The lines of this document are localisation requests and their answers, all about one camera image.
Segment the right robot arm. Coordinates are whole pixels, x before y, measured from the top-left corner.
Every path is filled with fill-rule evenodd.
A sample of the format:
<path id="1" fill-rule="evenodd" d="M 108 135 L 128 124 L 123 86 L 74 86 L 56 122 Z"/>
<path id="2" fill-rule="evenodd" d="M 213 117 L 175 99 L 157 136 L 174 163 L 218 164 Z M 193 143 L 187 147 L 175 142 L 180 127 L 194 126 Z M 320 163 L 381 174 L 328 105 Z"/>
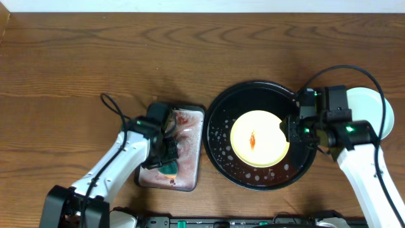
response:
<path id="1" fill-rule="evenodd" d="M 372 89 L 343 85 L 303 89 L 294 101 L 299 112 L 280 124 L 287 141 L 328 148 L 369 227 L 404 227 L 404 202 L 377 144 L 394 126 L 389 102 Z"/>

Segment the green yellow sponge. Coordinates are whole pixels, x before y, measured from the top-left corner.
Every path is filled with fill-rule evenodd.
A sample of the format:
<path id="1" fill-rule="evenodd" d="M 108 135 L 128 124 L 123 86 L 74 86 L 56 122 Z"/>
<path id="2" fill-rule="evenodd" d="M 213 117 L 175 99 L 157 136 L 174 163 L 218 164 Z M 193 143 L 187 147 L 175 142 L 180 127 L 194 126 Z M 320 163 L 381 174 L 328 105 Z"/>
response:
<path id="1" fill-rule="evenodd" d="M 178 173 L 178 165 L 176 161 L 171 161 L 158 168 L 158 171 L 165 176 L 175 177 Z"/>

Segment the light blue plate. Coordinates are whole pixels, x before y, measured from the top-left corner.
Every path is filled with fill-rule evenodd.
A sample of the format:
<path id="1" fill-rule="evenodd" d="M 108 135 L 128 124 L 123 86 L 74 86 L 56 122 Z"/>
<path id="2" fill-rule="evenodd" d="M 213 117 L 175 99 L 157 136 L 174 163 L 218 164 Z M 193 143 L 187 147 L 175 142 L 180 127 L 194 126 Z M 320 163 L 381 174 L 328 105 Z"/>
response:
<path id="1" fill-rule="evenodd" d="M 382 123 L 382 100 L 380 94 L 365 87 L 355 87 L 347 90 L 347 101 L 352 110 L 352 120 L 366 120 L 371 123 L 376 134 L 379 133 Z M 393 109 L 385 99 L 385 123 L 382 132 L 382 139 L 386 138 L 394 126 Z"/>

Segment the yellow plate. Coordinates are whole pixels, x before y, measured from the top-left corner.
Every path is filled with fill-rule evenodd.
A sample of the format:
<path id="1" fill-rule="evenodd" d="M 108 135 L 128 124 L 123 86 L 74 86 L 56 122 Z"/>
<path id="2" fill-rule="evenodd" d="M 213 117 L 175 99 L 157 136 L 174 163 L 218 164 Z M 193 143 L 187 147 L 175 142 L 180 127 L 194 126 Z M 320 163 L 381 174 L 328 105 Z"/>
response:
<path id="1" fill-rule="evenodd" d="M 233 124 L 230 133 L 232 149 L 244 163 L 266 168 L 286 156 L 290 143 L 280 130 L 281 119 L 263 110 L 248 111 Z"/>

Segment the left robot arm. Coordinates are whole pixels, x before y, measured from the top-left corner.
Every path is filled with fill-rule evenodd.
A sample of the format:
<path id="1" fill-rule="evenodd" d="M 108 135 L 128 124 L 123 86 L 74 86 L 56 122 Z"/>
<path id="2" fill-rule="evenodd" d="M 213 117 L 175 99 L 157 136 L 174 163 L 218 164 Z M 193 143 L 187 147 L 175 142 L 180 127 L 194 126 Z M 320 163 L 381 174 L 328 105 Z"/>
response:
<path id="1" fill-rule="evenodd" d="M 153 103 L 144 116 L 124 121 L 109 151 L 81 179 L 47 194 L 41 227 L 61 227 L 66 216 L 80 214 L 80 227 L 109 227 L 110 204 L 138 167 L 160 168 L 178 158 L 174 138 L 166 128 L 176 119 L 173 107 Z"/>

